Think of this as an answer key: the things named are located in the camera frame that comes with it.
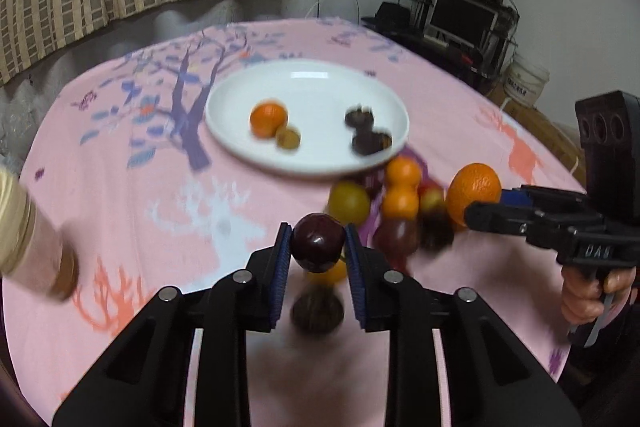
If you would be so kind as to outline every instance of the plum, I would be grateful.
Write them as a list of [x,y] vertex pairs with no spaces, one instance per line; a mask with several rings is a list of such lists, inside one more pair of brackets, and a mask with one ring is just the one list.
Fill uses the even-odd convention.
[[390,264],[404,263],[407,257],[418,250],[420,227],[413,219],[384,219],[373,234],[372,244]]
[[305,270],[323,273],[340,259],[345,238],[344,228],[333,217],[308,214],[293,228],[289,250]]
[[453,222],[443,206],[422,214],[420,224],[420,245],[426,251],[438,253],[453,244]]
[[344,306],[333,289],[313,286],[291,307],[291,322],[301,333],[327,335],[344,319]]

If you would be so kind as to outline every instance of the tree pattern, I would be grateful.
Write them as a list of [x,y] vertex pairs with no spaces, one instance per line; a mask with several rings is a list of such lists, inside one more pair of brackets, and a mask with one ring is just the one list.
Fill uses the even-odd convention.
[[[100,136],[103,131],[113,132],[121,121],[129,120],[134,129],[129,141],[127,168],[143,166],[158,150],[172,148],[187,156],[191,171],[203,171],[211,161],[198,137],[198,128],[216,79],[237,65],[269,60],[257,50],[263,47],[281,49],[279,41],[283,35],[248,32],[244,26],[229,25],[126,55],[113,69],[116,76],[98,85],[98,89],[113,89],[112,86],[119,82],[125,96],[122,105],[103,107],[94,112],[91,115],[93,126],[82,134],[80,145]],[[167,55],[167,50],[175,53]],[[282,55],[280,58],[293,56]],[[210,63],[209,78],[202,80],[197,71],[208,68]],[[132,74],[118,74],[131,67]],[[174,78],[175,84],[158,78],[164,73]],[[192,87],[199,92],[187,107],[186,91]],[[163,91],[167,89],[171,90],[170,104],[164,105]]]
[[535,185],[533,171],[536,167],[543,168],[544,164],[533,149],[518,136],[517,124],[506,121],[497,108],[479,107],[482,116],[476,116],[476,121],[483,127],[498,130],[513,142],[509,155],[509,170],[524,180],[527,185]]
[[111,285],[107,270],[98,257],[94,274],[94,302],[99,309],[97,317],[87,311],[82,304],[82,286],[78,285],[72,296],[72,302],[82,320],[90,324],[94,331],[109,333],[112,338],[125,328],[156,292],[144,292],[142,277],[138,276],[134,286],[133,277],[127,277],[125,269],[118,269],[118,287]]

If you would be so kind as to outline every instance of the apple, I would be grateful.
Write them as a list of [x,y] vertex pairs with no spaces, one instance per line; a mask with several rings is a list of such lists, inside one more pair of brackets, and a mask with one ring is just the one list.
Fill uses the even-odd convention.
[[343,320],[344,306],[330,287],[312,286],[291,307],[291,323],[313,337],[332,333]]
[[420,195],[420,213],[429,214],[444,206],[444,190],[437,185],[427,187]]
[[423,180],[420,185],[418,185],[418,196],[423,195],[429,188],[441,188],[435,181],[430,178]]

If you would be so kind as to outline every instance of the cardboard box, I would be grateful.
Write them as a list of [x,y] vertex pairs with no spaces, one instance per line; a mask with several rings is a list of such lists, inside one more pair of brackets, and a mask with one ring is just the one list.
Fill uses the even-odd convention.
[[544,114],[535,107],[524,107],[512,100],[504,92],[502,84],[495,86],[486,97],[535,136],[569,172],[573,173],[580,185],[586,187],[587,173],[584,151],[551,123]]

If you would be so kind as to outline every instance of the white plate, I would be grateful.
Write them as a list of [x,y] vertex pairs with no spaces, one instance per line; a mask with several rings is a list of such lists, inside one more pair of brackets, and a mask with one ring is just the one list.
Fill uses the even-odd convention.
[[[274,140],[252,135],[249,115],[268,99],[280,100],[289,111],[289,124],[300,131],[296,151],[281,150]],[[344,115],[355,105],[371,108],[375,127],[391,134],[389,149],[371,156],[351,150],[353,133]],[[398,154],[409,134],[409,115],[391,89],[360,71],[316,60],[275,60],[230,74],[214,84],[205,118],[213,136],[235,155],[270,170],[304,176],[374,167]]]

